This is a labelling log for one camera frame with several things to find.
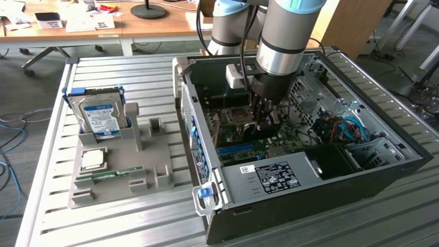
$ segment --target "white label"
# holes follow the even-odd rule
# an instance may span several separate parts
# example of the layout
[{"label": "white label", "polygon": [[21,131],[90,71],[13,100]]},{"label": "white label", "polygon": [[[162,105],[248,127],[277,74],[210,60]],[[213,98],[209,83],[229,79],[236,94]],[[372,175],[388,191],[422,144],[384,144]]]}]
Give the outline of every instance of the white label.
[{"label": "white label", "polygon": [[117,34],[101,34],[101,35],[98,35],[98,38],[116,38],[116,37],[118,37]]},{"label": "white label", "polygon": [[241,174],[249,173],[249,172],[253,172],[253,171],[254,171],[254,165],[241,166],[240,167],[240,173]]},{"label": "white label", "polygon": [[113,110],[110,104],[84,107],[90,129],[98,136],[113,135],[120,130],[117,119],[110,115]]}]

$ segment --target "black power cable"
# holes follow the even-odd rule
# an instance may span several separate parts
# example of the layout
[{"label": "black power cable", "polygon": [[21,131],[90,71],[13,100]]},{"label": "black power cable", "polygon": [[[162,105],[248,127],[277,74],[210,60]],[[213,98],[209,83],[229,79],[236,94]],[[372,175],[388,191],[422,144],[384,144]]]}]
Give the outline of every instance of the black power cable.
[{"label": "black power cable", "polygon": [[316,40],[314,38],[309,38],[310,40],[316,41],[318,43],[318,46],[321,47],[321,52],[322,52],[322,56],[326,55],[326,53],[324,52],[324,48],[322,48],[322,44],[318,40]]},{"label": "black power cable", "polygon": [[196,26],[197,26],[197,35],[198,35],[198,39],[202,45],[202,48],[205,50],[205,52],[208,53],[209,56],[212,56],[212,53],[209,52],[209,50],[206,49],[206,45],[204,42],[204,38],[202,38],[202,33],[201,33],[201,4],[202,4],[202,0],[198,0],[198,5],[197,5],[197,15],[196,15]]},{"label": "black power cable", "polygon": [[244,47],[245,47],[245,40],[246,40],[246,36],[248,36],[248,33],[249,33],[249,29],[252,28],[253,22],[256,20],[257,9],[258,9],[258,6],[256,6],[256,8],[254,8],[253,16],[252,16],[252,19],[248,23],[248,26],[246,26],[245,30],[244,30],[244,35],[241,37],[240,47],[238,47],[240,48],[240,51],[238,51],[240,71],[241,71],[241,77],[242,77],[242,80],[244,80],[244,86],[245,86],[246,89],[249,87],[249,83],[248,83],[246,72],[245,72]]}]

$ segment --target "hard drive label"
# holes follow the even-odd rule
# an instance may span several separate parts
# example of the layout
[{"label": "hard drive label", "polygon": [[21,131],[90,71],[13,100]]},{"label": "hard drive label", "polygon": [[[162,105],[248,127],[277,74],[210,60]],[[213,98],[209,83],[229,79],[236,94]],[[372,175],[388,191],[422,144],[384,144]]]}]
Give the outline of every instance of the hard drive label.
[{"label": "hard drive label", "polygon": [[88,123],[96,135],[110,136],[118,132],[117,119],[110,115],[113,110],[110,104],[84,107]]},{"label": "hard drive label", "polygon": [[286,161],[254,169],[261,186],[268,194],[300,186]]}]

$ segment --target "silver robot arm segment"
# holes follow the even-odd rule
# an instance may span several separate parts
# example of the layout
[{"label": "silver robot arm segment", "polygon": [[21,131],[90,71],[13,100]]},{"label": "silver robot arm segment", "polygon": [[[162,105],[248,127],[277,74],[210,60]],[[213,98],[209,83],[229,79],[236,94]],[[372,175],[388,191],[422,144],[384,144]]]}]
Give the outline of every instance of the silver robot arm segment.
[{"label": "silver robot arm segment", "polygon": [[[276,105],[285,97],[324,3],[325,0],[269,0],[268,7],[258,8],[248,35],[258,42],[256,66],[264,72],[254,75],[250,83],[256,104],[261,100],[262,104]],[[213,54],[237,53],[248,11],[248,4],[216,0],[209,44]]]},{"label": "silver robot arm segment", "polygon": [[[238,53],[238,45],[249,17],[249,4],[232,0],[216,0],[213,10],[212,40],[208,50],[213,55]],[[265,19],[266,7],[258,6],[254,23],[248,33],[248,40],[257,42]]]}]

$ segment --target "metal table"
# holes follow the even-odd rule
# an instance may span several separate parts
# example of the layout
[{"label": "metal table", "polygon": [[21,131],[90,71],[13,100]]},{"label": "metal table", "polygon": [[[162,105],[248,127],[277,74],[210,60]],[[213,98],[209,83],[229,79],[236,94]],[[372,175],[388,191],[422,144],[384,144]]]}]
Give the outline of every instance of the metal table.
[{"label": "metal table", "polygon": [[[168,54],[80,59],[65,65],[62,87],[124,85],[140,105],[140,122],[166,124],[176,186],[172,190],[78,209],[66,208],[78,125],[58,94],[43,140],[15,246],[204,246],[177,126]],[[332,62],[424,148],[439,154],[439,134],[373,81],[334,54]],[[333,79],[328,83],[338,85]],[[334,90],[341,97],[349,92]],[[429,246],[439,242],[439,159],[376,197],[217,246]]]}]

